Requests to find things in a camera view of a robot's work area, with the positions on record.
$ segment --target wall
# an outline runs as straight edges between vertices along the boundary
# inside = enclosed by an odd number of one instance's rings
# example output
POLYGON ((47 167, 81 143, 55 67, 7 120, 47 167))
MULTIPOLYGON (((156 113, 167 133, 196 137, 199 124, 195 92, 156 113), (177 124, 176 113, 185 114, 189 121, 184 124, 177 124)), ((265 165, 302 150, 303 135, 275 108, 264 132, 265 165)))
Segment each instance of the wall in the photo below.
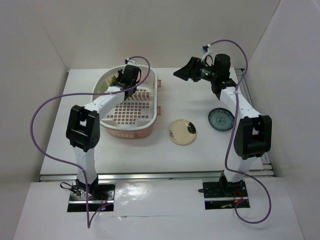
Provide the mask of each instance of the wall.
MULTIPOLYGON (((153 67, 180 67, 215 40, 237 41, 249 56, 280 0, 33 0, 68 69, 105 68, 143 55, 153 67)), ((216 53, 243 56, 228 43, 216 53)))
MULTIPOLYGON (((62 92, 67 70, 28 1, 0 1, 0 33, 0 238, 12 240, 43 161, 31 142, 31 116, 41 102, 62 92)), ((36 122, 44 148, 57 106, 44 109, 36 122)))
POLYGON ((254 106, 273 121, 270 158, 306 240, 319 238, 320 0, 282 0, 249 63, 254 106))

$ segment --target dish rack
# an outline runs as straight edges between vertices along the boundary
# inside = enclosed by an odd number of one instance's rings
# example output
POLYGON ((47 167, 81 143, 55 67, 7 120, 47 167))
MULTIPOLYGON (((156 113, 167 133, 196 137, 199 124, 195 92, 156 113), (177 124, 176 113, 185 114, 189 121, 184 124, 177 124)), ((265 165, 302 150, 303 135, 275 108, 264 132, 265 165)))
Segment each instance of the dish rack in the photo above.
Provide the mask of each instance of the dish rack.
MULTIPOLYGON (((143 79, 148 67, 139 66, 141 79, 143 79)), ((118 71, 124 69, 125 65, 111 68, 96 83, 93 92, 104 93, 110 86, 112 80, 118 77, 118 71)), ((158 87, 161 80, 157 73, 151 68, 149 76, 143 84, 137 87, 136 92, 124 102, 114 107, 102 118, 100 125, 106 131, 117 138, 142 139, 151 134, 157 116, 161 115, 161 107, 158 106, 158 87)))

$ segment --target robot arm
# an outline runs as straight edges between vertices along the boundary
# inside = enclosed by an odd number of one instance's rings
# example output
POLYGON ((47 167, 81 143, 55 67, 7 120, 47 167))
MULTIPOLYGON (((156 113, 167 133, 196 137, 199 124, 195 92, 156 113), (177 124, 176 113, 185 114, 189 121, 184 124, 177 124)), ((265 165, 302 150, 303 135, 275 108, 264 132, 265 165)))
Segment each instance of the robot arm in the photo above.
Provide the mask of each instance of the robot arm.
MULTIPOLYGON (((202 59, 192 57, 188 64, 173 75, 185 81, 192 79, 198 82, 201 79, 211 83, 211 90, 219 100, 224 102, 233 115, 236 113, 236 83, 230 78, 230 57, 226 54, 215 56, 214 64, 207 64, 206 59, 210 55, 207 46, 204 46, 206 54, 202 59)), ((268 152, 271 148, 272 120, 266 115, 262 116, 243 97, 238 90, 238 118, 236 134, 232 140, 228 167, 231 170, 246 173, 252 163, 268 152)), ((234 187, 241 184, 243 174, 235 173, 225 169, 220 181, 222 188, 234 187)))
MULTIPOLYGON (((141 70, 133 60, 129 60, 124 70, 118 73, 118 77, 106 91, 110 94, 101 95, 85 106, 75 105, 70 111, 66 137, 73 147, 76 164, 86 172, 90 194, 93 194, 95 186, 98 185, 94 149, 100 139, 100 121, 111 109, 136 92, 136 88, 128 91, 126 89, 134 87, 139 82, 139 74, 141 76, 141 70)), ((86 188, 81 169, 77 172, 76 185, 81 189, 86 188)))

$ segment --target white table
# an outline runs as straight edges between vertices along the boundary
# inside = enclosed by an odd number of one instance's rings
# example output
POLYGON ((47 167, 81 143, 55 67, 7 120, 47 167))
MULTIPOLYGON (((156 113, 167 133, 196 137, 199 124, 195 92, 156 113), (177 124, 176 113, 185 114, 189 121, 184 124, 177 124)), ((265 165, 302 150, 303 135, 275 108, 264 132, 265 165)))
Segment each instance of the white table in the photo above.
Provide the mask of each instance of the white table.
MULTIPOLYGON (((303 240, 284 180, 259 179, 272 199, 269 219, 260 224, 242 222, 234 209, 205 210, 201 180, 118 181, 114 212, 97 214, 91 229, 84 212, 67 212, 69 191, 58 182, 32 183, 14 240, 303 240)), ((239 214, 260 220, 266 193, 250 178, 246 186, 250 208, 239 214)))
MULTIPOLYGON (((208 122, 214 108, 225 108, 211 91, 209 82, 183 81, 173 72, 178 68, 155 68, 162 87, 158 89, 158 116, 153 132, 144 139, 128 140, 109 135, 101 128, 101 137, 95 148, 95 168, 99 174, 168 173, 222 171, 230 132, 218 132, 208 122), (196 138, 188 146, 174 144, 168 137, 168 128, 176 119, 190 120, 196 127, 196 138)), ((108 69, 71 69, 64 94, 92 92, 99 78, 108 69)), ((235 70, 231 77, 237 80, 235 70)), ((61 100, 52 129, 47 152, 55 157, 75 162, 75 154, 66 138, 70 109, 85 105, 91 96, 72 96, 61 100)), ((250 170, 263 170, 257 160, 250 170)), ((44 158, 41 175, 76 174, 74 166, 44 158)))

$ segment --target cable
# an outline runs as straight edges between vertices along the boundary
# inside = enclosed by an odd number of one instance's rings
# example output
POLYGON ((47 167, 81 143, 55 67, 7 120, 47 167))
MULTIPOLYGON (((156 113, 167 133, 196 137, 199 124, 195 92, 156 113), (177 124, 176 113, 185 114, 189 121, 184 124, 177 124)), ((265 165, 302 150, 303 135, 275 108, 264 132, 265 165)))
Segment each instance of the cable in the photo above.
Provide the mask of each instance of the cable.
MULTIPOLYGON (((143 59, 145 60, 145 62, 147 63, 148 65, 148 72, 146 74, 146 76, 144 77, 144 79, 137 85, 135 86, 132 86, 132 87, 129 87, 127 89, 123 89, 123 90, 120 90, 120 91, 114 91, 112 94, 120 94, 120 93, 123 93, 123 92, 126 92, 126 91, 130 91, 130 90, 133 90, 134 88, 137 88, 138 86, 140 86, 141 84, 144 83, 144 81, 148 78, 149 76, 149 73, 150 73, 150 70, 151 70, 151 67, 150 67, 150 63, 149 61, 143 57, 143 56, 132 56, 132 57, 129 57, 128 59, 143 59)), ((30 135, 31 135, 31 139, 32 139, 32 142, 33 144, 35 145, 35 147, 39 150, 40 153, 42 153, 43 155, 45 155, 46 157, 52 159, 52 160, 55 160, 55 161, 58 161, 60 163, 64 163, 64 164, 69 164, 69 165, 72 165, 72 166, 75 166, 79 169, 82 170, 83 172, 83 176, 84 176, 84 181, 85 181, 85 208, 86 208, 86 221, 87 221, 87 228, 89 229, 90 226, 91 226, 91 222, 94 218, 94 216, 97 214, 97 212, 99 212, 101 210, 101 208, 104 208, 112 203, 108 203, 108 204, 105 204, 103 205, 102 207, 99 207, 95 212, 94 214, 92 215, 92 217, 90 218, 89 216, 89 198, 88 198, 88 193, 89 193, 89 185, 88 185, 88 178, 87 178, 87 174, 86 174, 86 171, 84 170, 84 168, 76 163, 73 163, 73 162, 70 162, 70 161, 66 161, 66 160, 62 160, 60 158, 57 158, 57 157, 54 157, 54 156, 51 156, 50 154, 46 153, 40 146, 39 144, 37 143, 36 139, 35 139, 35 135, 34 135, 34 122, 35 122, 35 119, 36 119, 36 116, 37 114, 39 113, 39 111, 47 104, 47 103, 50 103, 51 101, 53 100, 56 100, 56 99, 61 99, 61 98, 64 98, 64 97, 70 97, 70 96, 79 96, 79 95, 90 95, 90 96, 95 96, 95 95, 99 95, 99 96, 102 96, 102 95, 110 95, 109 92, 105 92, 105 93, 92 93, 92 92, 77 92, 77 93, 68 93, 68 94, 62 94, 62 95, 59 95, 59 96, 54 96, 48 100, 46 100, 44 103, 42 103, 34 112, 32 118, 31 118, 31 122, 30 122, 30 135)))
POLYGON ((238 44, 236 43, 235 41, 232 41, 232 40, 229 40, 229 39, 221 39, 221 40, 218 40, 218 41, 214 41, 213 43, 209 44, 209 47, 211 45, 214 45, 214 44, 217 44, 217 43, 221 43, 221 42, 229 42, 229 43, 232 43, 234 45, 236 45, 240 51, 242 52, 243 56, 244 56, 244 59, 245 59, 245 71, 242 75, 242 77, 240 78, 239 82, 237 83, 237 85, 235 86, 235 99, 236 99, 236 105, 235 105, 235 116, 234 116, 234 122, 235 124, 233 125, 233 128, 232 128, 232 132, 231 132, 231 137, 230 137, 230 141, 229 141, 229 144, 228 144, 228 148, 227 148, 227 151, 226 151, 226 154, 225 154, 225 159, 224 159, 224 167, 226 170, 230 171, 230 172, 233 172, 233 173, 236 173, 236 174, 241 174, 241 175, 245 175, 249 178, 252 178, 254 180, 256 180, 262 187, 263 189, 265 190, 266 192, 266 195, 268 197, 268 201, 269 201, 269 210, 268 210, 268 213, 266 214, 266 216, 259 220, 259 221, 248 221, 248 220, 245 220, 244 218, 242 218, 239 213, 238 213, 238 210, 237 210, 237 207, 239 204, 241 204, 242 202, 244 202, 245 200, 242 200, 242 201, 239 201, 235 207, 234 207, 234 210, 235 210, 235 213, 236 215, 242 220, 244 221, 245 223, 248 223, 248 224, 260 224, 262 222, 264 222, 270 215, 271 213, 271 208, 272 208, 272 205, 271 205, 271 197, 270 197, 270 194, 269 194, 269 191, 267 190, 266 186, 261 182, 259 181, 257 178, 255 178, 254 176, 251 176, 245 172, 241 172, 241 171, 237 171, 237 170, 233 170, 233 169, 230 169, 228 167, 228 157, 229 157, 229 153, 230 153, 230 149, 231 149, 231 146, 232 146, 232 141, 234 139, 234 135, 235 135, 235 131, 236 131, 236 125, 237 125, 237 119, 238 119, 238 110, 239 110, 239 97, 238 97, 238 88, 241 84, 241 82, 243 81, 243 79, 245 78, 247 72, 248 72, 248 67, 249 67, 249 63, 248 63, 248 58, 247 58, 247 55, 245 53, 245 51, 243 50, 243 48, 238 44))

